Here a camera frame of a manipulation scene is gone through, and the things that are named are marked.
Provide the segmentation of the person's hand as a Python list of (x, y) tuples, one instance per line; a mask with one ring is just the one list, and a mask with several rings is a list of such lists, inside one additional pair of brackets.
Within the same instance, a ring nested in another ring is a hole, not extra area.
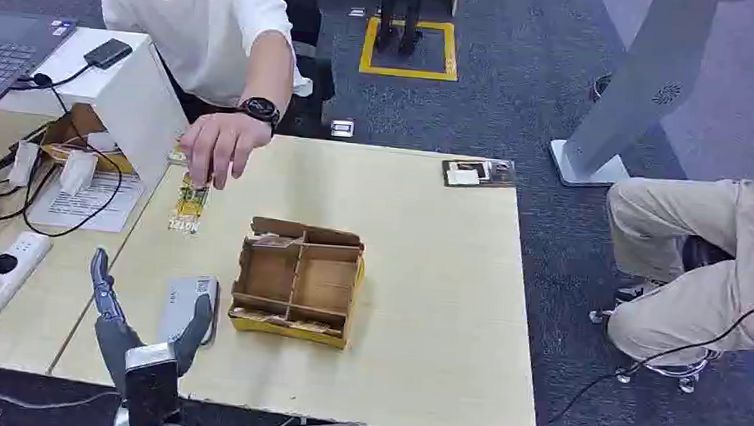
[(179, 141), (193, 186), (212, 184), (222, 190), (229, 178), (244, 173), (251, 153), (267, 145), (272, 128), (244, 113), (212, 113), (198, 117)]

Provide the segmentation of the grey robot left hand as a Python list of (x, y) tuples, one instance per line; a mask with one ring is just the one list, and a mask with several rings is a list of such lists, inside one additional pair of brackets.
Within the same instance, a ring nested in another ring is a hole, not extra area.
[[(109, 258), (104, 248), (96, 248), (88, 267), (94, 290), (94, 302), (98, 317), (95, 334), (101, 356), (105, 362), (114, 387), (122, 397), (126, 390), (125, 355), (132, 348), (144, 344), (137, 332), (126, 321), (122, 306), (114, 291), (114, 278), (108, 272)], [(193, 314), (176, 340), (170, 342), (177, 360), (177, 376), (182, 377), (193, 364), (198, 347), (207, 332), (213, 327), (213, 300), (209, 293), (200, 294), (193, 304)]]

